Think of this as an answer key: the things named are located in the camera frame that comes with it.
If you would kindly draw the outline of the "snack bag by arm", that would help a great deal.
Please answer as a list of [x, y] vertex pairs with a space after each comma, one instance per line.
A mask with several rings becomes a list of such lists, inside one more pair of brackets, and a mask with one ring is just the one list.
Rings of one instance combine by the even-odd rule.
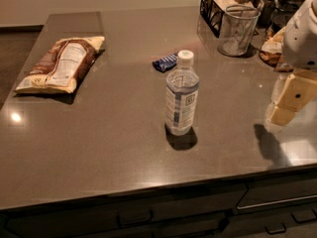
[[272, 28], [266, 31], [265, 41], [260, 48], [260, 59], [270, 66], [276, 66], [282, 54], [282, 39], [285, 28], [275, 32]]

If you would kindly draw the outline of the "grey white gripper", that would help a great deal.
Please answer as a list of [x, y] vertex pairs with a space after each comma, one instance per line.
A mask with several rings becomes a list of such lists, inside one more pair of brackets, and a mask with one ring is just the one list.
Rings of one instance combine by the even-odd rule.
[[305, 0], [287, 22], [282, 55], [287, 63], [306, 69], [281, 75], [275, 83], [267, 120], [278, 126], [290, 123], [317, 96], [317, 0]]

